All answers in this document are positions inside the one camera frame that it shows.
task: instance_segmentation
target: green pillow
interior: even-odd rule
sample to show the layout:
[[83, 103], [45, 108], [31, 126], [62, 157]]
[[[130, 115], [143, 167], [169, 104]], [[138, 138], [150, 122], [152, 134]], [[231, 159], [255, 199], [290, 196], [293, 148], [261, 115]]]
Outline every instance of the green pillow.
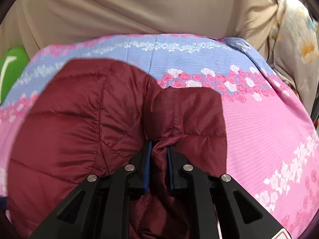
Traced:
[[12, 48], [0, 59], [0, 103], [2, 104], [11, 87], [29, 63], [24, 48]]

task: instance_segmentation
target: sticker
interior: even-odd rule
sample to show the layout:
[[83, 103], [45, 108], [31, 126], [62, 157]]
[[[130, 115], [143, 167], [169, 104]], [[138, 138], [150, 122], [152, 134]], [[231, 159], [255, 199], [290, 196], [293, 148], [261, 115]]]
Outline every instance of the sticker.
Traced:
[[272, 239], [291, 239], [286, 229], [281, 229]]

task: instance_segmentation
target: metal rivet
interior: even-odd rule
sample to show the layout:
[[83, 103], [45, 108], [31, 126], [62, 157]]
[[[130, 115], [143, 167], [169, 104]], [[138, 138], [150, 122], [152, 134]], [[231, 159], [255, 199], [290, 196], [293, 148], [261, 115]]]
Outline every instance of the metal rivet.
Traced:
[[190, 165], [190, 164], [185, 164], [185, 165], [183, 166], [183, 169], [184, 169], [185, 171], [190, 172], [190, 171], [192, 171], [194, 168], [193, 168], [193, 166]]
[[221, 179], [222, 179], [224, 182], [229, 182], [232, 178], [231, 178], [231, 176], [228, 175], [228, 174], [223, 174], [223, 175], [221, 176]]
[[128, 172], [133, 171], [135, 169], [135, 166], [133, 164], [128, 164], [125, 166], [125, 170]]
[[87, 180], [88, 180], [89, 182], [95, 182], [96, 179], [97, 179], [97, 177], [96, 177], [95, 174], [91, 174], [91, 175], [89, 175], [89, 176], [87, 177]]

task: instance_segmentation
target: black clamp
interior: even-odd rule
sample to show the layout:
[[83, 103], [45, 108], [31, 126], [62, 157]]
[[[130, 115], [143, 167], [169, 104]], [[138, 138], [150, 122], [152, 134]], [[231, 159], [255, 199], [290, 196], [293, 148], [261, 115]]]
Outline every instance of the black clamp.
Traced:
[[128, 239], [129, 204], [149, 188], [152, 142], [113, 175], [83, 180], [30, 239]]
[[272, 239], [283, 229], [230, 175], [207, 175], [172, 146], [167, 162], [171, 195], [188, 197], [191, 239], [219, 239], [217, 217], [223, 239]]

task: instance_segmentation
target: beige clothing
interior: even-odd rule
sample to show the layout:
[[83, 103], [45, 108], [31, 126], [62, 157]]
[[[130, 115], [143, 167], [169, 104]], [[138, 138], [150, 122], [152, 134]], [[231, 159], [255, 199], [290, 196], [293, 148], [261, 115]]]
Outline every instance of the beige clothing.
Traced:
[[238, 36], [265, 46], [277, 0], [17, 0], [0, 25], [0, 57], [24, 46], [29, 57], [49, 44], [126, 33]]
[[310, 115], [319, 82], [319, 50], [316, 29], [308, 10], [298, 0], [279, 0], [269, 48], [267, 63], [298, 92]]

